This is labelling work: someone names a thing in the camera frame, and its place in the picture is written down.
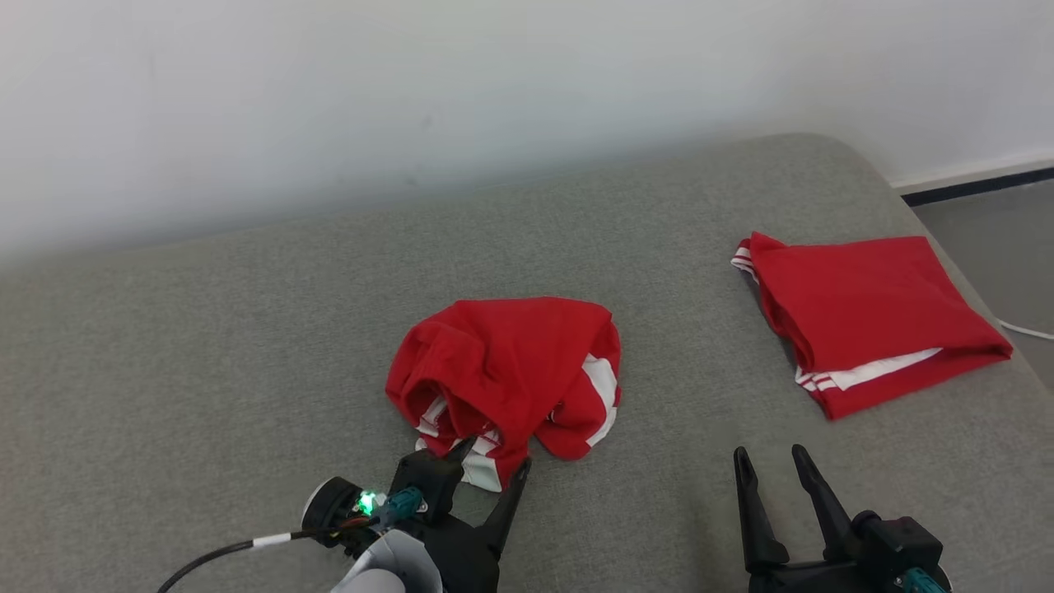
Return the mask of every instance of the white wall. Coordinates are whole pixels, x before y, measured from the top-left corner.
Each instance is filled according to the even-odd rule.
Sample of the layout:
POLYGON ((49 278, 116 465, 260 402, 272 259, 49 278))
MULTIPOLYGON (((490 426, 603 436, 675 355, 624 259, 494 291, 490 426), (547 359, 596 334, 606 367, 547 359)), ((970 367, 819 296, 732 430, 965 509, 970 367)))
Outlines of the white wall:
POLYGON ((0 255, 816 131, 1054 156, 1050 0, 3 0, 0 255))

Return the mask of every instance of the teal connector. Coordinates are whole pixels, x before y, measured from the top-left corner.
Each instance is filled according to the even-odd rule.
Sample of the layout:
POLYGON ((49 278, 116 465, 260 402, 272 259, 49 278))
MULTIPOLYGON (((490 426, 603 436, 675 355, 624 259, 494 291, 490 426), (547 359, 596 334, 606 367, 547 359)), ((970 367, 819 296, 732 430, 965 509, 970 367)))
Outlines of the teal connector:
POLYGON ((904 573, 904 593, 948 593, 922 569, 910 569, 904 573))
POLYGON ((416 515, 423 497, 422 492, 414 487, 401 490, 391 495, 383 507, 374 511, 373 516, 380 519, 378 523, 380 529, 390 528, 398 521, 416 515))

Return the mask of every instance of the folded red shirt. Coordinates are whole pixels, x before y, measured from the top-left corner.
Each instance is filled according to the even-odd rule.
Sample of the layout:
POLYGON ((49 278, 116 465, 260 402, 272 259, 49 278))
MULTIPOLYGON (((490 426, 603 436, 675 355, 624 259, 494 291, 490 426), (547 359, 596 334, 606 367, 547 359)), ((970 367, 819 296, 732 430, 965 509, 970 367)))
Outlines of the folded red shirt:
POLYGON ((786 245, 755 232, 731 263, 758 281, 768 325, 794 344, 795 381, 832 420, 1013 353, 922 236, 786 245))
POLYGON ((417 449, 446 454, 480 437, 465 481, 499 492, 527 457, 531 435, 579 459, 614 423, 619 333, 592 303, 458 301, 414 327, 385 392, 421 433, 417 449))

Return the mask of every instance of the white baseboard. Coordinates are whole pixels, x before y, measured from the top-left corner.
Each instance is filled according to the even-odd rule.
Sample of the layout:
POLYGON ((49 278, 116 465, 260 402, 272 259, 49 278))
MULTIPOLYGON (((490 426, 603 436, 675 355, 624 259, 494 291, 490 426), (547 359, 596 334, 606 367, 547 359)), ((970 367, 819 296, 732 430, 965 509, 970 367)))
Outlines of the white baseboard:
POLYGON ((1054 151, 974 162, 937 171, 930 175, 909 179, 893 179, 890 184, 901 195, 920 191, 958 185, 982 179, 993 179, 1004 175, 1028 173, 1054 166, 1054 151))

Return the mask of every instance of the green led light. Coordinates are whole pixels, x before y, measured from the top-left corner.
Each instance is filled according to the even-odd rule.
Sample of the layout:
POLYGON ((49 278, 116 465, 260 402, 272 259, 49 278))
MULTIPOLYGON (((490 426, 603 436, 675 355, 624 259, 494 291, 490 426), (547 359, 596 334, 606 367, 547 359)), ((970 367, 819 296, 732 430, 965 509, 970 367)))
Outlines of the green led light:
POLYGON ((358 496, 358 510, 367 517, 373 515, 373 505, 376 499, 376 493, 364 490, 363 494, 358 496))

